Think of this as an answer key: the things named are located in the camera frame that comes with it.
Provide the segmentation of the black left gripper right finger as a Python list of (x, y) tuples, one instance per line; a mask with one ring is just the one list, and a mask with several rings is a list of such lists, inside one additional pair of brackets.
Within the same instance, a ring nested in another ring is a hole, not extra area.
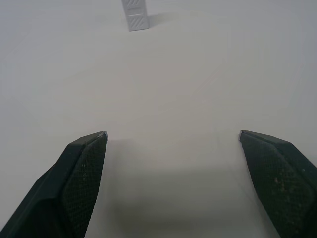
[(281, 238), (317, 238), (317, 167), (292, 143), (243, 130), (255, 192)]

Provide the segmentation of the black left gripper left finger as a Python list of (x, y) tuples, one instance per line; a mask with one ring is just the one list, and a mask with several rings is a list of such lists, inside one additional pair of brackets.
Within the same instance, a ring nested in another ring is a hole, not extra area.
[(84, 238), (99, 193), (108, 134), (68, 144), (0, 231), (0, 238)]

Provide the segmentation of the white box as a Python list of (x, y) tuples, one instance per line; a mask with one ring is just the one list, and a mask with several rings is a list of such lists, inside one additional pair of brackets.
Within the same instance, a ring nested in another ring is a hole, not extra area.
[(146, 0), (121, 0), (129, 31), (149, 29)]

